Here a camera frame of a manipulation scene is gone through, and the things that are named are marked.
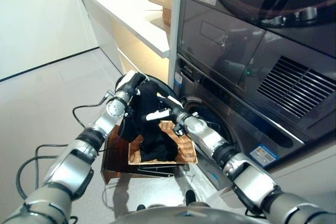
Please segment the wooden tray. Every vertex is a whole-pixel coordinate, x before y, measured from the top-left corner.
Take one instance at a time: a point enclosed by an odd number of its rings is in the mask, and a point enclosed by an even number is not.
[[[194,142],[186,135],[178,137],[173,132],[175,126],[171,121],[162,121],[159,124],[162,131],[167,133],[172,140],[178,145],[178,154],[175,161],[158,161],[156,159],[141,162],[140,143],[143,141],[142,135],[139,135],[128,148],[128,164],[129,165],[162,165],[162,164],[197,164],[197,156]]]

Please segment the black garment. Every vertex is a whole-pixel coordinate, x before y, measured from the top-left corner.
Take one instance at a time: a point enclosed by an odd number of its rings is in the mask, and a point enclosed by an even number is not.
[[[141,161],[157,159],[159,161],[173,161],[177,156],[177,144],[159,127],[160,119],[147,122],[146,115],[161,108],[156,96],[161,91],[154,81],[148,81],[138,86],[140,96],[135,95],[130,107],[134,113],[123,120],[125,124],[122,138],[132,142],[139,134],[143,136],[140,144]]]

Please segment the gray appliance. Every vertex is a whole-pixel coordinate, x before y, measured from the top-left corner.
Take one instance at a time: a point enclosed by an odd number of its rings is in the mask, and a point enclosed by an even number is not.
[[[235,1],[181,0],[174,91],[185,108],[265,168],[334,140],[335,0]],[[227,185],[201,153],[199,167]]]

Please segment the white wall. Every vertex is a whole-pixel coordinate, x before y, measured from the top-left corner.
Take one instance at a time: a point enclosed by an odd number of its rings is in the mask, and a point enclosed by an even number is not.
[[[0,79],[98,46],[80,0],[0,0]]]

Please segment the gray tiled floor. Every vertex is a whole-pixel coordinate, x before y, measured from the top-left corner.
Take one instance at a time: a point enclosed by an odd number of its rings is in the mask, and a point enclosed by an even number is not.
[[[73,107],[97,103],[108,89],[114,89],[120,73],[100,51],[82,54],[0,82],[0,222],[21,203],[15,175],[19,166],[34,155],[40,144],[63,144],[75,139],[81,127],[72,117]],[[97,110],[83,109],[78,115],[88,122]],[[58,154],[59,149],[45,148],[40,155]],[[196,165],[184,176],[171,178],[133,178],[123,175],[104,185],[100,176],[102,156],[93,164],[95,175],[86,193],[72,204],[79,223],[110,223],[115,217],[134,211],[138,204],[176,206],[184,203],[184,194],[194,189],[197,199],[212,207],[223,208],[217,191]],[[40,161],[43,174],[51,161]],[[22,175],[23,188],[34,186],[34,167]]]

